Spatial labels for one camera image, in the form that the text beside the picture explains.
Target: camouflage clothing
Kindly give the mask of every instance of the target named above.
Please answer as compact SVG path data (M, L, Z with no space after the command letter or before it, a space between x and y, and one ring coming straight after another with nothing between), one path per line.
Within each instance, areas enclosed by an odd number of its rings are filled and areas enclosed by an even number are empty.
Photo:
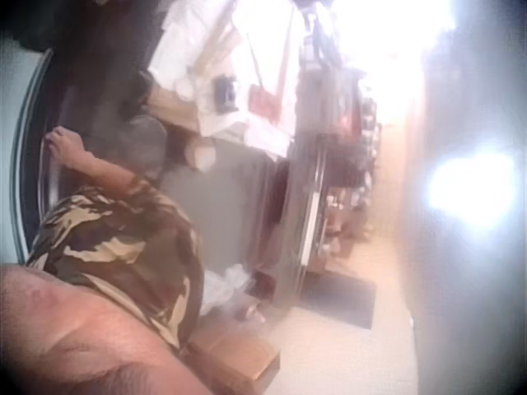
M179 350L198 319L198 236L165 195L136 178L119 200L83 187L44 219L28 261L126 309Z

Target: black floor mat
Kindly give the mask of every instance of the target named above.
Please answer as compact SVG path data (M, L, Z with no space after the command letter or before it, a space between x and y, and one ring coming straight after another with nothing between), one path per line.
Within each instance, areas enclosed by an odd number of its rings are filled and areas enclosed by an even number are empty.
M326 273L305 275L300 307L371 329L377 286L373 282Z

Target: bare skin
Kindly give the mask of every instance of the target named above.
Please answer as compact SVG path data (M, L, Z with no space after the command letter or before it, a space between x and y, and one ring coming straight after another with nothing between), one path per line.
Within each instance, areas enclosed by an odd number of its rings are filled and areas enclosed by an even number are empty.
M59 163L114 195L133 180L133 173L86 152L74 132L57 128L46 139ZM0 292L2 367L26 393L60 394L60 383L131 364L144 373L148 393L210 393L154 332L95 292L16 265L0 266Z

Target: hand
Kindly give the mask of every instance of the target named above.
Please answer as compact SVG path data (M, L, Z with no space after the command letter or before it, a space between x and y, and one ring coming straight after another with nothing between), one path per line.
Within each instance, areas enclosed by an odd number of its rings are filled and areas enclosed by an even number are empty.
M90 154L84 149L81 137L62 126L46 134L53 158L68 169L79 170Z

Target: person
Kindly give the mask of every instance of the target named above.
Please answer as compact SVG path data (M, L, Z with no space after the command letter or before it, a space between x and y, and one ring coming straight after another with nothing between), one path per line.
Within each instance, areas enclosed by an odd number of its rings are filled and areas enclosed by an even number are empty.
M89 184L47 214L26 267L1 265L2 369L24 393L209 393L178 359L203 296L189 219L78 134L45 139Z

